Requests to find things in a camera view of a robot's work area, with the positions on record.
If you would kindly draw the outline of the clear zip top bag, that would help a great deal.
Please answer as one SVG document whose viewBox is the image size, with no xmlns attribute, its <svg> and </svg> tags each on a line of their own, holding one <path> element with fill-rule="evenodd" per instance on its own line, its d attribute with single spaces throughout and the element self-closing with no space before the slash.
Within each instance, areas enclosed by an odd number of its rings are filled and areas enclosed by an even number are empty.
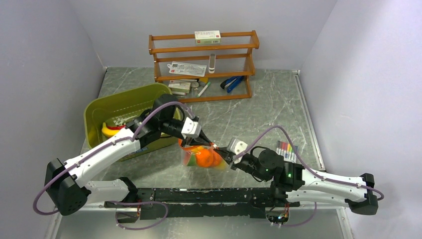
<svg viewBox="0 0 422 239">
<path fill-rule="evenodd" d="M 182 140 L 178 140 L 181 149 L 181 163 L 187 167 L 201 167 L 224 170 L 227 167 L 226 162 L 216 152 L 218 147 L 215 144 L 211 146 L 182 146 Z"/>
</svg>

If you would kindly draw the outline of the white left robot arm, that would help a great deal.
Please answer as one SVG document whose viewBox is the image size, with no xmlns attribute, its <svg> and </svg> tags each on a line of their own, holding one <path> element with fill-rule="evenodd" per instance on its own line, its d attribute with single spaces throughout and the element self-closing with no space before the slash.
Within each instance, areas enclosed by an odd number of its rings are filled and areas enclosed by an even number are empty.
<svg viewBox="0 0 422 239">
<path fill-rule="evenodd" d="M 183 145 L 213 147 L 202 131 L 199 118 L 171 94 L 162 94 L 152 108 L 126 123 L 114 136 L 80 156 L 48 163 L 43 191 L 56 206 L 56 213 L 71 215 L 86 204 L 122 203 L 131 207 L 140 202 L 138 189 L 127 177 L 93 182 L 102 170 L 121 158 L 144 149 L 165 134 Z"/>
</svg>

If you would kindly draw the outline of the watermelon slice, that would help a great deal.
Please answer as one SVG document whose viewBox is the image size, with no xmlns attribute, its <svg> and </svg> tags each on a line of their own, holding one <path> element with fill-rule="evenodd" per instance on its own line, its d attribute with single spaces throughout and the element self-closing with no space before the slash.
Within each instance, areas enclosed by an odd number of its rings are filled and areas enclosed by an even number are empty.
<svg viewBox="0 0 422 239">
<path fill-rule="evenodd" d="M 186 153 L 183 157 L 182 157 L 182 164 L 184 166 L 196 166 L 197 165 L 197 160 L 196 160 L 196 156 L 193 154 L 189 154 Z"/>
</svg>

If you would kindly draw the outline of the orange tangerine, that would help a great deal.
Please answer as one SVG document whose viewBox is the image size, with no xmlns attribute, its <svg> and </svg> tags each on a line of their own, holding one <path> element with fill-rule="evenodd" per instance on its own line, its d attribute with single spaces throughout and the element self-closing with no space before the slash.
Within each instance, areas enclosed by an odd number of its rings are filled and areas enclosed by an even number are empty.
<svg viewBox="0 0 422 239">
<path fill-rule="evenodd" d="M 196 153 L 197 166 L 209 168 L 221 164 L 222 158 L 212 148 L 201 149 Z"/>
</svg>

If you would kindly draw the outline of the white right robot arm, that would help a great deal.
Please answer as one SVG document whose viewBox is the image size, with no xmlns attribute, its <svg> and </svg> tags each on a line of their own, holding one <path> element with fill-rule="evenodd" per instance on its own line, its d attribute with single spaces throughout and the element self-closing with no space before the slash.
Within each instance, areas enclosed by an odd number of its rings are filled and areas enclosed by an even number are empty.
<svg viewBox="0 0 422 239">
<path fill-rule="evenodd" d="M 215 150 L 231 169 L 239 169 L 258 181 L 270 182 L 269 205 L 283 207 L 298 202 L 330 203 L 348 207 L 359 215 L 375 215 L 378 199 L 371 188 L 372 174 L 359 177 L 307 170 L 301 164 L 285 161 L 271 149 L 263 148 L 258 156 L 247 153 L 240 160 L 226 147 Z"/>
</svg>

